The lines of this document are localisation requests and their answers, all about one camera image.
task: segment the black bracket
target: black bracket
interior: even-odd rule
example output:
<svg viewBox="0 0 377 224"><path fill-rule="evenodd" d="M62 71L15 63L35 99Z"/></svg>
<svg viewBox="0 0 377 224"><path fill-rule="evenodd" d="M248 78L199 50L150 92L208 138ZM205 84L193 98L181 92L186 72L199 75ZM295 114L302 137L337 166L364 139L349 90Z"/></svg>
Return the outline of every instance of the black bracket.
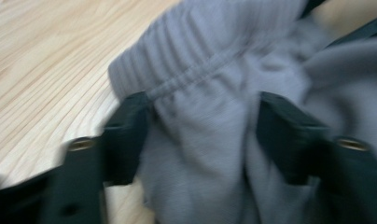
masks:
<svg viewBox="0 0 377 224"><path fill-rule="evenodd" d="M63 164L0 189L0 224L108 223L104 189L133 182L147 137L148 101L129 96L98 137L65 145Z"/></svg>
<svg viewBox="0 0 377 224"><path fill-rule="evenodd" d="M263 92L257 138L291 185L321 182L319 201L332 223L377 224L377 158L369 144L328 136L328 127L286 98Z"/></svg>

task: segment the gray cloth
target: gray cloth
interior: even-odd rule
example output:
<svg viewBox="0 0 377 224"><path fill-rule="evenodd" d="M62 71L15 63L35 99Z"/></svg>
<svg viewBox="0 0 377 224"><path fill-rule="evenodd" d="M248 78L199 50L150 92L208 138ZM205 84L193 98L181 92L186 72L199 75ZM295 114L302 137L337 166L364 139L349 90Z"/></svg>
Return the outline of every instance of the gray cloth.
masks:
<svg viewBox="0 0 377 224"><path fill-rule="evenodd" d="M370 51L377 40L318 52L331 39L311 18L297 21L304 2L184 1L109 66L120 100L146 91L155 108L140 178L161 224L315 216L313 186L284 183L258 145L260 91L284 95L335 133L377 146L377 50ZM363 55L361 70L350 66Z"/></svg>

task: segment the light wooden table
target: light wooden table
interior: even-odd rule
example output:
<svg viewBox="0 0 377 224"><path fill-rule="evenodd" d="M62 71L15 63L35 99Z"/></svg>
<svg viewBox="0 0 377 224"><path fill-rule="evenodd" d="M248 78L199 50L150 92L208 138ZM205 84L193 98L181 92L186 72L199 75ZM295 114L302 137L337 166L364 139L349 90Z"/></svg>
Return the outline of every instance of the light wooden table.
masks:
<svg viewBox="0 0 377 224"><path fill-rule="evenodd" d="M118 103L107 66L177 1L0 0L1 187L56 165L61 143L99 133ZM377 11L368 1L335 0L319 15L346 33L373 17L355 10ZM112 223L152 223L138 183L107 193Z"/></svg>

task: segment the brass grommet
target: brass grommet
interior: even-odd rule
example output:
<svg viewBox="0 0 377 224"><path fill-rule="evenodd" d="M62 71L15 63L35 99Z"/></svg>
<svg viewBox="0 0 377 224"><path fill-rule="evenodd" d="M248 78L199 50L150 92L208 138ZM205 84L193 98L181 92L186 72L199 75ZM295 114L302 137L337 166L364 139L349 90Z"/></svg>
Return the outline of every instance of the brass grommet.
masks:
<svg viewBox="0 0 377 224"><path fill-rule="evenodd" d="M340 147L346 147L346 148L349 148L349 149L352 149L352 150L358 150L358 151L369 150L365 145L363 145L363 144L361 144L357 141L353 141L353 140L349 140L349 139L339 139L338 144L340 145Z"/></svg>
<svg viewBox="0 0 377 224"><path fill-rule="evenodd" d="M95 145L95 143L92 140L80 140L80 141L72 143L72 145L70 145L69 147L69 150L71 151L83 150L83 149L93 147L93 145Z"/></svg>

